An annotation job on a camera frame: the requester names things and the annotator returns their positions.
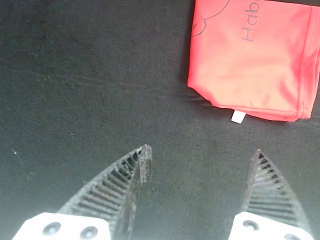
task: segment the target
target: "folded red towel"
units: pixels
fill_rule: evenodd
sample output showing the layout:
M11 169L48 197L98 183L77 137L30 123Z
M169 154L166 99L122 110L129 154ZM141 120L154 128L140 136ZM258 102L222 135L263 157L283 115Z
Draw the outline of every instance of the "folded red towel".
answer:
M319 50L317 6L196 0L188 86L219 108L268 120L308 119Z

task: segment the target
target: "black fabric surface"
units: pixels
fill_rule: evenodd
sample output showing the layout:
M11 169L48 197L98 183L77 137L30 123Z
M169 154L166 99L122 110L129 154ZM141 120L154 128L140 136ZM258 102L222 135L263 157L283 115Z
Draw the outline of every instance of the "black fabric surface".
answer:
M320 239L320 99L310 120L232 123L232 110L187 88L193 10L193 0L0 1L1 239L145 143L153 178L134 240L228 239L258 148Z

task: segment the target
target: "white tag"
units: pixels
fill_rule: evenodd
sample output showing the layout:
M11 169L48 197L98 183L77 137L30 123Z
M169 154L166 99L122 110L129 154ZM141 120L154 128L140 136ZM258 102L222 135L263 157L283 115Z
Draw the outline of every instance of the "white tag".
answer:
M231 121L237 124L242 124L242 121L244 120L245 116L245 112L234 110Z

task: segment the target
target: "clothing tag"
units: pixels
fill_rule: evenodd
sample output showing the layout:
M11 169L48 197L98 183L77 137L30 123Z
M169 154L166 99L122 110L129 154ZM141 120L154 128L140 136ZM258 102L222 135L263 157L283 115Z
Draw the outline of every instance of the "clothing tag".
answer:
M246 116L245 112L235 110L233 112L231 121L237 124L242 124L242 121L244 120L245 116Z

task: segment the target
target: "screw hole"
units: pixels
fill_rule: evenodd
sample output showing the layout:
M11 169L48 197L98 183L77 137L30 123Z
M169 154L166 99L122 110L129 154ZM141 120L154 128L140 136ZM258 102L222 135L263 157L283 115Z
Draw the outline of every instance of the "screw hole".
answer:
M247 221L244 221L242 225L254 231L259 230L259 225L254 221L247 220Z
M285 240L301 240L299 237L293 235L293 234L286 234L284 236L284 239Z
M59 232L60 228L61 224L59 222L52 222L43 229L42 233L45 236L52 236Z
M80 238L89 240L89 239L93 239L95 236L97 236L97 234L98 234L98 229L96 227L88 226L82 230L82 232L80 233Z

